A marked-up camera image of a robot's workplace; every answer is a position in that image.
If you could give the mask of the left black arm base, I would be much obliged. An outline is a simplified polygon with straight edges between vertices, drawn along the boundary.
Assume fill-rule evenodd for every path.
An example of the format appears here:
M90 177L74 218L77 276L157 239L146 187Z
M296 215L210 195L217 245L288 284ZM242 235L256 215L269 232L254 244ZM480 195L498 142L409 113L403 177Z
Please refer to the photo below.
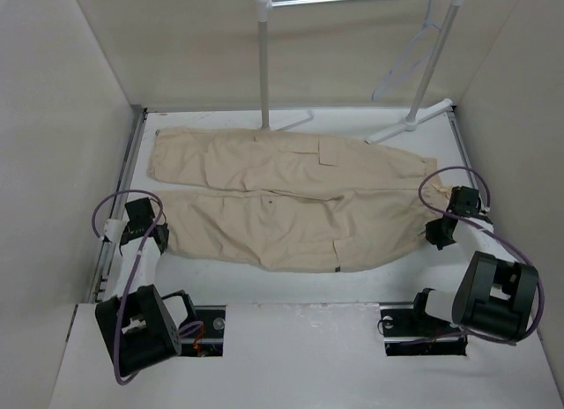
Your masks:
M191 333L181 334L182 357L211 358L222 357L224 334L226 330L225 306L196 306L195 320L203 323L200 327L191 327Z

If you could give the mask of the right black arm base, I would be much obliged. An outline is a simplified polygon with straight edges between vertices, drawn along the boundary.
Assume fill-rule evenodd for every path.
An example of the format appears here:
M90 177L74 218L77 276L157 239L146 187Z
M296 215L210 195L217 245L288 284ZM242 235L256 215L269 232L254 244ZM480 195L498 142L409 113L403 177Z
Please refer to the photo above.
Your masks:
M376 328L389 357L466 355L468 338L459 328L418 313L412 303L381 304Z

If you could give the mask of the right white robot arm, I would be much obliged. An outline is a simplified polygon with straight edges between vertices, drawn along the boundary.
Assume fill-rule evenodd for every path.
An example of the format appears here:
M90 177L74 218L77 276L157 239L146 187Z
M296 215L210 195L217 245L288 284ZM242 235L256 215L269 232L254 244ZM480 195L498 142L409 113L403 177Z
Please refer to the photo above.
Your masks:
M416 295L408 315L415 332L429 334L443 321L503 344L527 337L538 271L488 253L494 240L491 233L479 192L455 187L442 217L426 224L425 238L438 250L458 245L469 265L455 293L425 288Z

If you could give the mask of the beige trousers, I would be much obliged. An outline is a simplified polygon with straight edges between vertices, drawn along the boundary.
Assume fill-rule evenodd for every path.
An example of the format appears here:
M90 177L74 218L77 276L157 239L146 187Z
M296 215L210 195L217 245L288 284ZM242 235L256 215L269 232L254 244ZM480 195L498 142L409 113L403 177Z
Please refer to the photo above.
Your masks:
M148 175L182 257L267 271L365 271L424 243L449 201L437 162L356 138L160 130Z

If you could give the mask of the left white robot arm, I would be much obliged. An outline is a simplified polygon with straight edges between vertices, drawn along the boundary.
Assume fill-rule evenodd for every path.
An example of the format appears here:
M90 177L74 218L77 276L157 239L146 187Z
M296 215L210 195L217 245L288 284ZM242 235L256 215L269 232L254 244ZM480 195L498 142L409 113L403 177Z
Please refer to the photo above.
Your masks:
M99 230L97 215L109 200L141 194L125 205L126 220L107 219ZM162 200L146 190L117 191L104 197L93 210L92 230L100 242L122 252L121 271L110 296L95 307L95 319L121 386L138 373L182 354L182 340L205 332L204 322L182 290L171 294L180 306L169 312L154 285L156 268L167 250L169 229Z

